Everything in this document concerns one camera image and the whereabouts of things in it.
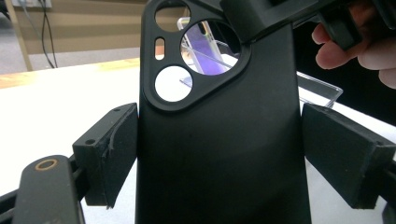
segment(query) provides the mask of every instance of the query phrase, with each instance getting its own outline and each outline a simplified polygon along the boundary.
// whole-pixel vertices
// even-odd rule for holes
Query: phone back
[[[242,45],[226,73],[202,76],[182,61],[183,32],[153,19],[168,2],[148,2],[143,16],[135,223],[311,223],[291,26]],[[183,3],[192,23],[225,22],[219,8]],[[155,91],[171,64],[193,80],[178,102]]]

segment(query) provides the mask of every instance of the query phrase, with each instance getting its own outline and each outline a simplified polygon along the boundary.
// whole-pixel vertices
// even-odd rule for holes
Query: human hand
[[[362,41],[344,51],[331,41],[324,26],[319,24],[312,33],[315,43],[323,44],[316,58],[318,65],[333,69],[358,57],[361,66],[379,70],[379,79],[388,87],[396,89],[396,37],[387,37],[389,29],[381,21],[371,1],[354,1],[349,10],[361,32]]]

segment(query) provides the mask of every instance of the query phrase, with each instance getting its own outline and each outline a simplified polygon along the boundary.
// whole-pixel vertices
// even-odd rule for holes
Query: white surface
[[[138,69],[119,69],[91,75],[81,69],[0,90],[0,195],[18,187],[26,165],[49,155],[72,155],[72,144],[107,111],[137,102],[138,74]],[[70,81],[73,77],[78,82]],[[395,127],[343,105],[334,109],[396,142]],[[306,166],[313,224],[381,223],[384,201],[374,211],[350,209],[315,168]],[[135,166],[114,209],[82,203],[87,223],[134,223],[134,194]]]

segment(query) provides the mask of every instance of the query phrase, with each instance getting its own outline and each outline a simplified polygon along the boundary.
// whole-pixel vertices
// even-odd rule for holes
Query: display table
[[[73,154],[72,144],[109,110],[139,100],[139,60],[122,60],[0,76],[0,195],[18,188],[21,171],[49,155]],[[396,127],[344,105],[334,109],[396,142]],[[381,223],[374,211],[352,210],[309,163],[313,224]],[[114,209],[87,207],[87,223],[134,223],[135,165]]]

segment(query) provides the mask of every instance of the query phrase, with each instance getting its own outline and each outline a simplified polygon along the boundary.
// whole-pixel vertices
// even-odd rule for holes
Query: smartphone
[[[177,28],[182,30],[189,22],[190,17],[182,17],[177,21]],[[196,68],[195,71],[201,74],[214,76],[229,70],[229,67],[221,57],[218,45],[207,21],[194,24],[186,32],[182,40],[182,47],[186,48],[190,54]]]

